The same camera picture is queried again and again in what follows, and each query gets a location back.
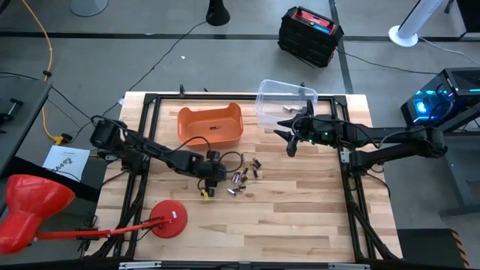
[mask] orange plastic bin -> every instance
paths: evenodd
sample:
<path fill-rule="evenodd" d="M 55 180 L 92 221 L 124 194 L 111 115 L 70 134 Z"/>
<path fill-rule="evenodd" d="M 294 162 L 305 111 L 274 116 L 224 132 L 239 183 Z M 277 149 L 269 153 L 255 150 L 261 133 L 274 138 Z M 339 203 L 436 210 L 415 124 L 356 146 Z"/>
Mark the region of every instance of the orange plastic bin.
<path fill-rule="evenodd" d="M 191 137 L 205 137 L 213 149 L 235 147 L 243 134 L 242 110 L 237 103 L 224 109 L 208 109 L 192 112 L 187 107 L 180 109 L 177 119 L 177 134 L 184 143 Z M 187 145 L 196 150 L 206 150 L 203 139 L 193 139 Z"/>

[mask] concrete floor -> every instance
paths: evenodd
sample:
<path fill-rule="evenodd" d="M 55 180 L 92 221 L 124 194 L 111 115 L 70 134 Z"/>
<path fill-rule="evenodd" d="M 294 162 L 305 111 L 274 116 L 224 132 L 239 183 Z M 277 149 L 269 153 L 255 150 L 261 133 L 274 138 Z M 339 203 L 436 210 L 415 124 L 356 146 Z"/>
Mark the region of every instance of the concrete floor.
<path fill-rule="evenodd" d="M 416 0 L 225 0 L 232 17 L 221 27 L 201 25 L 193 34 L 276 35 L 281 17 L 292 6 L 301 5 L 331 16 L 329 2 L 335 3 L 346 36 L 386 37 L 398 25 Z M 457 37 L 452 18 L 443 13 L 443 3 L 419 32 L 426 37 Z M 103 13 L 93 17 L 74 16 L 69 1 L 36 0 L 31 7 L 49 32 L 183 34 L 205 19 L 207 1 L 199 0 L 115 0 Z M 35 21 L 14 1 L 0 16 L 0 30 L 37 32 Z M 286 83 L 305 81 L 319 93 L 346 93 L 344 80 L 351 80 L 355 94 L 367 95 L 373 124 L 404 125 L 400 105 L 428 82 L 433 75 L 404 73 L 366 64 L 346 57 L 349 77 L 341 71 L 338 54 L 323 69 L 311 69 L 278 48 L 275 40 L 186 39 L 134 91 L 255 92 L 264 79 Z M 52 39 L 54 48 L 51 83 L 88 115 L 100 114 L 113 105 L 172 46 L 175 40 L 131 39 Z M 42 38 L 0 37 L 0 71 L 41 77 L 48 61 Z M 480 59 L 480 43 L 438 43 Z M 385 42 L 345 41 L 346 52 L 383 65 L 416 71 L 439 72 L 443 68 L 474 64 L 426 43 L 404 49 Z M 56 93 L 50 100 L 58 104 L 78 125 L 88 119 L 65 103 Z M 118 117 L 120 107 L 109 117 Z M 78 130 L 50 103 L 46 104 L 47 124 L 52 134 Z M 71 147 L 90 149 L 86 128 Z M 40 119 L 34 123 L 19 155 L 42 164 L 51 141 Z M 480 268 L 480 214 L 440 218 L 438 212 L 456 205 L 452 179 L 446 161 L 411 157 L 385 165 L 391 187 L 391 204 L 397 228 L 452 228 L 466 248 L 470 265 Z M 75 257 L 71 250 L 56 251 L 57 260 Z"/>

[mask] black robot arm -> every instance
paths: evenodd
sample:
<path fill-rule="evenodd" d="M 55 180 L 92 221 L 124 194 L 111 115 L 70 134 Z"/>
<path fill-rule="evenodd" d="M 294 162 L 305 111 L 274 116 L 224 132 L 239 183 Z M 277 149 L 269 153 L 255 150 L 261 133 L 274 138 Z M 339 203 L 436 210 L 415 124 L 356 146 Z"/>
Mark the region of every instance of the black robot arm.
<path fill-rule="evenodd" d="M 170 149 L 164 145 L 152 142 L 150 139 L 127 129 L 122 121 L 116 121 L 103 116 L 94 116 L 101 119 L 96 124 L 90 138 L 90 143 L 101 149 L 101 158 L 114 156 L 121 159 L 122 169 L 128 172 L 140 173 L 143 171 L 148 157 L 163 161 L 170 169 L 184 176 L 205 179 L 205 191 L 213 196 L 211 188 L 225 180 L 226 168 L 218 161 L 220 153 L 208 151 L 207 160 L 203 155 L 185 150 Z"/>
<path fill-rule="evenodd" d="M 295 156 L 299 141 L 346 149 L 360 148 L 370 143 L 377 148 L 378 144 L 398 143 L 376 151 L 351 151 L 344 159 L 352 171 L 361 173 L 365 173 L 374 164 L 413 155 L 439 158 L 447 151 L 443 133 L 433 127 L 367 127 L 343 121 L 333 115 L 314 115 L 311 101 L 294 118 L 279 121 L 278 124 L 293 132 L 274 130 L 288 142 L 286 152 L 290 157 Z"/>

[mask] wooden tabletop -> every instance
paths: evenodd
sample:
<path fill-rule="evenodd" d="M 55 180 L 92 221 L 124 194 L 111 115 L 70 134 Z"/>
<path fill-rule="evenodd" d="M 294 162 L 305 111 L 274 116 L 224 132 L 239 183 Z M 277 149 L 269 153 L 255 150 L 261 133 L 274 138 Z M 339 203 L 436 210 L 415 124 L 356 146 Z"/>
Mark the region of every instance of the wooden tabletop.
<path fill-rule="evenodd" d="M 130 129 L 138 128 L 144 95 L 145 92 L 125 95 L 120 119 Z M 346 99 L 350 121 L 371 126 L 366 97 L 353 94 Z M 215 198 L 205 202 L 197 190 L 198 179 L 175 174 L 164 163 L 152 160 L 142 220 L 149 218 L 150 211 L 160 201 L 174 199 L 187 209 L 188 223 L 184 232 L 172 239 L 147 234 L 137 243 L 135 259 L 353 262 L 335 149 L 299 143 L 296 156 L 287 157 L 286 142 L 257 126 L 254 100 L 215 100 L 213 96 L 212 100 L 163 100 L 155 142 L 171 148 L 180 145 L 176 118 L 182 107 L 212 110 L 231 101 L 241 107 L 244 134 L 237 148 L 221 151 L 244 153 L 246 161 L 258 158 L 262 163 L 259 179 L 254 180 L 249 172 L 246 191 L 234 197 L 227 193 L 227 188 L 232 187 L 229 178 L 218 185 Z M 331 113 L 328 104 L 322 102 L 316 112 Z M 234 167 L 237 162 L 238 157 L 231 155 L 226 165 Z M 106 179 L 119 173 L 119 167 L 119 163 L 111 164 Z M 383 179 L 383 174 L 371 173 Z M 115 228 L 119 222 L 127 178 L 123 175 L 103 187 L 96 211 L 100 229 Z M 368 176 L 362 179 L 370 223 L 391 251 L 401 257 L 387 190 Z M 363 230 L 359 233 L 362 250 L 367 254 Z M 87 254 L 95 252 L 102 243 L 92 242 Z"/>

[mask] clear plastic container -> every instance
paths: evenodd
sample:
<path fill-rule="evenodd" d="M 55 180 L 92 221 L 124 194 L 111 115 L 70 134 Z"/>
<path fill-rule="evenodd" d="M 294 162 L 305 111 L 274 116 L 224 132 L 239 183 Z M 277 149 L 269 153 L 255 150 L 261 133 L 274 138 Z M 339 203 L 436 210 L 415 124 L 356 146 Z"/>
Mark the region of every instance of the clear plastic container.
<path fill-rule="evenodd" d="M 307 106 L 307 100 L 312 100 L 313 109 L 317 108 L 317 91 L 266 79 L 260 83 L 255 101 L 255 112 L 258 125 L 262 128 L 290 131 L 277 122 L 292 119 Z"/>

